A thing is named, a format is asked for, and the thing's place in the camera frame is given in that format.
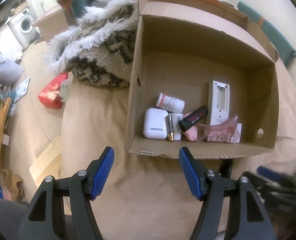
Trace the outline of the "pink comb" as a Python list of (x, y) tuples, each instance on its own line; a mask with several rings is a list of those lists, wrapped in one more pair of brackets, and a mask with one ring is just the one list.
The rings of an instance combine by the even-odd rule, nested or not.
[(204, 140), (209, 142), (226, 142), (232, 143), (231, 138), (235, 133), (235, 129), (238, 124), (238, 115), (233, 115), (228, 118), (225, 122), (219, 125), (204, 125), (197, 124), (198, 135), (197, 142), (202, 142)]

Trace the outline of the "beige bed cover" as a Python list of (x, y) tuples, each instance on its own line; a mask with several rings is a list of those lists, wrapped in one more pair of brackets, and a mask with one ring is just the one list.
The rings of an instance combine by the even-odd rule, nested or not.
[[(272, 151), (233, 159), (232, 177), (260, 165), (296, 171), (296, 88), (282, 60), (275, 64), (279, 117)], [(104, 239), (188, 239), (201, 204), (194, 198), (176, 159), (125, 150), (130, 89), (109, 89), (72, 81), (62, 123), (63, 175), (71, 176), (115, 152), (102, 195), (92, 208)], [(216, 169), (222, 159), (203, 159)]]

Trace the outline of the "grey plastic bag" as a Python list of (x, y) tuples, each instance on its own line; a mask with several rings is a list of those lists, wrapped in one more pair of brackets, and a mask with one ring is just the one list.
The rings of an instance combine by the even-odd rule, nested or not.
[(0, 85), (9, 87), (21, 77), (24, 69), (15, 61), (0, 55)]

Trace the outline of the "small white box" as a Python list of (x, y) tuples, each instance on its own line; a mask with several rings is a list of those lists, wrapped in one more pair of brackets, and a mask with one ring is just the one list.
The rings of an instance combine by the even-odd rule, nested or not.
[(179, 121), (183, 119), (183, 114), (170, 113), (169, 115), (172, 119), (174, 141), (179, 141), (181, 140), (181, 129), (179, 127)]

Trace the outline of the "furry patterned blanket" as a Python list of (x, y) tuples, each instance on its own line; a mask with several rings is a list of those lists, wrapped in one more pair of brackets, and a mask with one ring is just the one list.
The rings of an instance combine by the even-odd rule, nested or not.
[(50, 41), (45, 55), (49, 70), (71, 72), (91, 86), (128, 87), (139, 17), (138, 0), (87, 7), (75, 26)]

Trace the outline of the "black lighter with label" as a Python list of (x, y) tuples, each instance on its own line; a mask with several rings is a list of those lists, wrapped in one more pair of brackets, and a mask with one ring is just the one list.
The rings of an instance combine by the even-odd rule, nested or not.
[(192, 128), (196, 123), (200, 122), (202, 118), (207, 116), (208, 109), (206, 106), (201, 106), (192, 113), (188, 114), (186, 117), (184, 117), (182, 120), (178, 122), (179, 128), (182, 132), (188, 131), (190, 128)]

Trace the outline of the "cardboard box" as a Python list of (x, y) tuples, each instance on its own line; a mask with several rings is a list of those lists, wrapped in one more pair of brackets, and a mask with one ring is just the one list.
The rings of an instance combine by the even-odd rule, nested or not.
[[(279, 55), (259, 26), (217, 0), (138, 0), (138, 6), (125, 150), (172, 159), (183, 146), (198, 159), (272, 151), (279, 117)], [(230, 86), (229, 112), (242, 124), (239, 143), (144, 137), (145, 111), (155, 106), (160, 93), (183, 100), (189, 113), (207, 104), (213, 80)]]

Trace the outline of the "white earbuds case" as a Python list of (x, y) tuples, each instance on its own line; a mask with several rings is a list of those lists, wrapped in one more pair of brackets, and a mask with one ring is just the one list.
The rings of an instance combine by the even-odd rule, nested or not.
[(149, 108), (145, 111), (143, 135), (147, 139), (165, 140), (167, 138), (166, 117), (163, 109)]

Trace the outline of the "white remote back cover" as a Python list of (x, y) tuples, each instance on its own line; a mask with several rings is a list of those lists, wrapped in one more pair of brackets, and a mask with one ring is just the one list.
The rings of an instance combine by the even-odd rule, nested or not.
[(212, 80), (209, 82), (208, 114), (206, 123), (219, 125), (228, 120), (230, 107), (230, 85)]

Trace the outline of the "red snack bag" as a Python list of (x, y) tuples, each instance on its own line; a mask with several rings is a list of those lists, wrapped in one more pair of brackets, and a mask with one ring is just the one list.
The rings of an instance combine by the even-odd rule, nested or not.
[(61, 84), (68, 79), (68, 73), (57, 75), (49, 82), (38, 94), (38, 100), (47, 108), (61, 109), (63, 106), (62, 98), (60, 97)]

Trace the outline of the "white square charger case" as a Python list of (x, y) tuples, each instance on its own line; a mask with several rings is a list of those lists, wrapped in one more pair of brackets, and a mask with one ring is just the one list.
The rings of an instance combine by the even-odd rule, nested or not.
[(237, 127), (235, 129), (235, 133), (233, 134), (232, 138), (231, 138), (231, 142), (233, 144), (239, 143), (241, 140), (241, 131), (242, 131), (242, 124), (238, 123)]

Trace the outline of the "pink pig figurine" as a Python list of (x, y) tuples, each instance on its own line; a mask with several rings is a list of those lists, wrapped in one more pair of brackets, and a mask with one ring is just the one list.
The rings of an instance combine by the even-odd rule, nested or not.
[(184, 135), (188, 141), (197, 141), (198, 130), (196, 128), (196, 122), (193, 121), (193, 118), (188, 118), (191, 113), (184, 115), (183, 123), (185, 127)]

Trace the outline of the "white pill bottle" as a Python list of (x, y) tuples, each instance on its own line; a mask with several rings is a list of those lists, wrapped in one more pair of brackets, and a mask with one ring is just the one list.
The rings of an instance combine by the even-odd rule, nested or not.
[(183, 113), (185, 102), (174, 96), (160, 93), (155, 106), (171, 113), (181, 114)]

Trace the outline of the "gold AA battery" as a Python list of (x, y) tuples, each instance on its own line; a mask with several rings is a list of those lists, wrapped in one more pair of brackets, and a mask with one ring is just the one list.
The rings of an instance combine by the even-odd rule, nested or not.
[(170, 116), (170, 115), (166, 116), (165, 120), (166, 120), (168, 140), (174, 141), (172, 116)]

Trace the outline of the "white washing machine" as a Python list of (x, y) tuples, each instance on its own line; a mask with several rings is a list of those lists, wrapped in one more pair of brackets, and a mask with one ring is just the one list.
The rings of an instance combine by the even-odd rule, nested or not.
[(38, 32), (32, 25), (33, 23), (34, 19), (30, 15), (29, 8), (25, 8), (8, 22), (9, 28), (23, 50), (26, 50), (38, 38)]

